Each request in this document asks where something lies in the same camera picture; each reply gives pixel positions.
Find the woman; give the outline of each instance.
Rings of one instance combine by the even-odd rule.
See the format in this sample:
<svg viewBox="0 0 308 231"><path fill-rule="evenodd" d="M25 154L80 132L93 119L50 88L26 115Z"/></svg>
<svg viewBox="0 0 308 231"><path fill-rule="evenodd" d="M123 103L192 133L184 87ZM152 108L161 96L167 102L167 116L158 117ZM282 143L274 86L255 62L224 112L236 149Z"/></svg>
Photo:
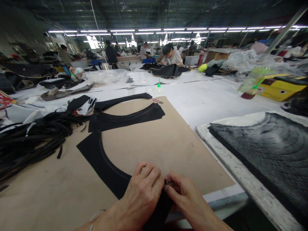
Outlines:
<svg viewBox="0 0 308 231"><path fill-rule="evenodd" d="M172 43L168 43L167 45L163 46L163 55L164 58L161 60L161 64L165 65L166 60L169 59L171 64L177 64L178 66L183 65L181 54L178 50L174 50Z"/></svg>

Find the black shirt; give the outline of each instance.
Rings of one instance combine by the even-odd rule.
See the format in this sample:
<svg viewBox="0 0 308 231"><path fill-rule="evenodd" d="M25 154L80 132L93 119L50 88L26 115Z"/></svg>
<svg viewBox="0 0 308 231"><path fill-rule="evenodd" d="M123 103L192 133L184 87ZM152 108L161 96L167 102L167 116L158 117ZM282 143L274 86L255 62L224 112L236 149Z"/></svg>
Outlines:
<svg viewBox="0 0 308 231"><path fill-rule="evenodd" d="M105 52L106 52L109 63L117 63L118 62L118 60L116 59L117 51L114 47L107 45Z"/></svg>

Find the man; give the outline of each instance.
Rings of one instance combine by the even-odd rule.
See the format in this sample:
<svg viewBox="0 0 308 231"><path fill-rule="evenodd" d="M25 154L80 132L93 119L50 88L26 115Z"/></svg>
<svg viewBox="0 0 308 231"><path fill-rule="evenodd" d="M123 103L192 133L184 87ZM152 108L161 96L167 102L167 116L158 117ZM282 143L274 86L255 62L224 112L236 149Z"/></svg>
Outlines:
<svg viewBox="0 0 308 231"><path fill-rule="evenodd" d="M74 61L74 57L68 53L67 47L61 44L61 50L58 51L58 54L63 63L65 63L68 67L71 67L71 61Z"/></svg>
<svg viewBox="0 0 308 231"><path fill-rule="evenodd" d="M156 208L162 189L194 230L233 231L216 216L191 179L174 172L164 178L158 167L147 162L137 165L119 201L77 231L142 230Z"/></svg>
<svg viewBox="0 0 308 231"><path fill-rule="evenodd" d="M112 68L113 68L113 69L119 69L118 66L117 66L117 64L116 64L116 63L118 62L116 56L117 56L117 55L120 56L120 54L119 54L119 52L117 52L117 50L116 50L114 47L112 47L110 44L111 44L110 41L109 41L109 40L106 40L106 45L107 45L107 47L106 47L106 49L105 49L105 52L106 52L106 56L107 56L107 58L108 58L108 63L109 63L109 64L112 64Z"/></svg>
<svg viewBox="0 0 308 231"><path fill-rule="evenodd" d="M146 50L147 46L148 46L148 43L144 42L144 44L140 48L140 56L141 56L142 61L146 58L150 58L150 56L147 54L147 50Z"/></svg>
<svg viewBox="0 0 308 231"><path fill-rule="evenodd" d="M188 51L187 51L187 56L193 56L195 54L196 49L197 47L195 45L195 42L191 41L190 47L188 48Z"/></svg>

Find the plastic bag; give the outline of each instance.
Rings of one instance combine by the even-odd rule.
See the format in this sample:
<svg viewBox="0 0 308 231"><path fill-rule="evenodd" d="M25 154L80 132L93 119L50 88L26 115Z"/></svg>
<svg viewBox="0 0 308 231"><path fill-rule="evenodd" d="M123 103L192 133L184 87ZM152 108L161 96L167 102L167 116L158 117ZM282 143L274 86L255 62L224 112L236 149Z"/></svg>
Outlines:
<svg viewBox="0 0 308 231"><path fill-rule="evenodd" d="M82 79L89 80L94 84L108 85L113 83L126 83L132 78L132 72L124 69L100 70L83 73Z"/></svg>

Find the metal pole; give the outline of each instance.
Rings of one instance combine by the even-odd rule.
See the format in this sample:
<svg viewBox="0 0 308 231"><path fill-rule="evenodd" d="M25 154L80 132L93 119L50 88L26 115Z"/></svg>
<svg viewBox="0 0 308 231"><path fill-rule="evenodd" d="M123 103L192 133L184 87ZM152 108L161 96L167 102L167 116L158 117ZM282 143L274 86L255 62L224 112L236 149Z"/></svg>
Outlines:
<svg viewBox="0 0 308 231"><path fill-rule="evenodd" d="M283 37L288 33L289 29L300 19L300 17L306 12L308 9L308 4L305 3L302 7L296 12L296 14L292 17L289 23L286 25L284 29L282 29L281 33L275 38L272 44L267 48L264 54L269 54L271 51L278 45L278 43L283 39Z"/></svg>
<svg viewBox="0 0 308 231"><path fill-rule="evenodd" d="M243 40L241 41L241 44L238 46L238 48L240 48L240 47L241 47L241 45L242 45L242 43L243 43L244 39L246 38L247 34L248 34L248 31L246 32L246 34L245 34L245 36L244 36Z"/></svg>

